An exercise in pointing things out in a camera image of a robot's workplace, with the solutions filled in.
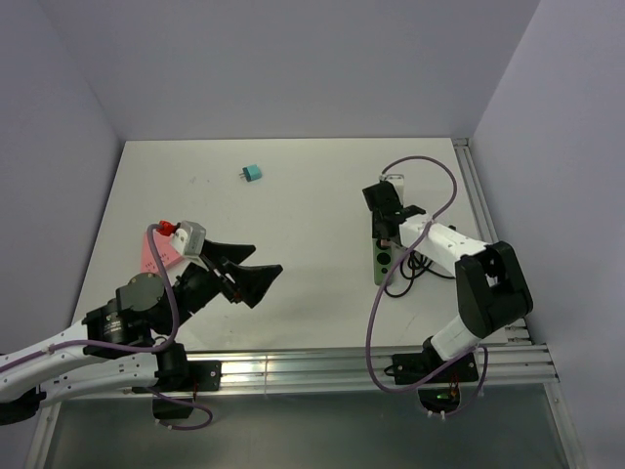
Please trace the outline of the green power strip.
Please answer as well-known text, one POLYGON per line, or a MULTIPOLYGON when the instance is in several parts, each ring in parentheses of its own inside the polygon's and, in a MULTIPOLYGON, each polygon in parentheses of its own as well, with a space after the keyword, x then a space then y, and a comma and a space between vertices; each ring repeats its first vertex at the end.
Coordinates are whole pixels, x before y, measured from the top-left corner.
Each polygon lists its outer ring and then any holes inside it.
POLYGON ((381 239, 372 241, 373 248, 373 280, 376 286, 380 286, 394 262, 394 248, 392 245, 383 247, 380 245, 381 239))

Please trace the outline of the teal plug adapter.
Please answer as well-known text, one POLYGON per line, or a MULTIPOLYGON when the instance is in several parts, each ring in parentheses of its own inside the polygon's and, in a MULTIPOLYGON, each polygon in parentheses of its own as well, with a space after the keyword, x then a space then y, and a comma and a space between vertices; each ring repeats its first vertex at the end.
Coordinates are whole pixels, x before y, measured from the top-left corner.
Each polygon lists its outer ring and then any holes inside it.
POLYGON ((250 183, 261 179, 262 171, 256 164, 248 165, 242 168, 239 176, 242 180, 250 183))

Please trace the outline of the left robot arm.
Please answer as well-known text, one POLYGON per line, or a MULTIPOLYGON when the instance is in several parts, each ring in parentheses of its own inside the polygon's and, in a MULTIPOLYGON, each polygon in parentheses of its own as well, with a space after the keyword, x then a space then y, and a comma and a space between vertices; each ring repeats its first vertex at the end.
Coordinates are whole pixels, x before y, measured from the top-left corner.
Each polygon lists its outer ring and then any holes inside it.
POLYGON ((218 295, 256 307, 281 265, 246 266, 252 245, 205 242, 196 261, 170 284, 142 273, 63 332, 1 358, 1 422, 11 425, 44 406, 104 390, 179 392, 191 388, 180 327, 218 295))

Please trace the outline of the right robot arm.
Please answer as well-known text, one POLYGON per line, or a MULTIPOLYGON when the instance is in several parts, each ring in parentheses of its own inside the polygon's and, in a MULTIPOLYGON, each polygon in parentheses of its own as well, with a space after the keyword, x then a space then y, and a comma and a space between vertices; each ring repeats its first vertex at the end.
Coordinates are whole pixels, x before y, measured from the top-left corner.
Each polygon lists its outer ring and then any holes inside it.
POLYGON ((446 379, 461 353, 533 310, 521 265, 509 243, 470 238, 436 222, 423 208, 404 206, 389 181, 364 189, 363 195, 375 239, 389 241, 405 253, 416 251, 455 279, 457 313, 426 339, 417 355, 428 377, 446 379))

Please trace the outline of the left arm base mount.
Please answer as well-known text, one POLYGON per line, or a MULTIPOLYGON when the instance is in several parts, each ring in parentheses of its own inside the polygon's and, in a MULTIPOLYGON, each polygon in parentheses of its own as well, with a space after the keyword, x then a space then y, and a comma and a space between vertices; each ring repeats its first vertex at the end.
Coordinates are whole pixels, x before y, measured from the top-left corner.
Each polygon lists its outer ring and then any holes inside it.
POLYGON ((158 424, 178 430, 208 425, 213 413, 200 408, 199 394, 219 390, 221 371, 219 361, 164 362, 155 372, 155 384, 133 386, 131 393, 151 397, 152 415, 158 424))

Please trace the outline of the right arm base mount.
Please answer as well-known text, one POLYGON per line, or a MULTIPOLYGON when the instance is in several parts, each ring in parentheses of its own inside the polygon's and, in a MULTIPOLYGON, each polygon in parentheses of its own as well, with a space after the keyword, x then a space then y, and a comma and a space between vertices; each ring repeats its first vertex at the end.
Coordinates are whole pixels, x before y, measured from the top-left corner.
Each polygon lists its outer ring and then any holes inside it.
MULTIPOLYGON (((397 386, 407 386, 438 367, 438 362, 432 362, 423 353, 394 354, 384 373, 392 377, 397 386)), ((438 414, 457 410, 462 399, 460 385, 478 383, 479 380, 475 355, 470 353, 429 380, 428 384, 437 384, 435 388, 420 388, 417 391, 420 404, 427 411, 438 414)))

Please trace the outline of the aluminium front rail frame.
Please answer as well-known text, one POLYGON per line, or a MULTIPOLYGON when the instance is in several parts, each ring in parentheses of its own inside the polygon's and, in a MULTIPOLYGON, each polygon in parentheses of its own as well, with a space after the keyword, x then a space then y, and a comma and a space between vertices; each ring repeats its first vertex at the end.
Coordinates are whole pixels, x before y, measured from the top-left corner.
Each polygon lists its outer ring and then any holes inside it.
POLYGON ((417 391, 391 395, 384 369, 404 347, 193 353, 222 363, 199 400, 212 424, 168 431, 129 388, 44 409, 29 468, 584 468, 549 349, 521 343, 476 351, 478 383, 462 408, 428 415, 417 391))

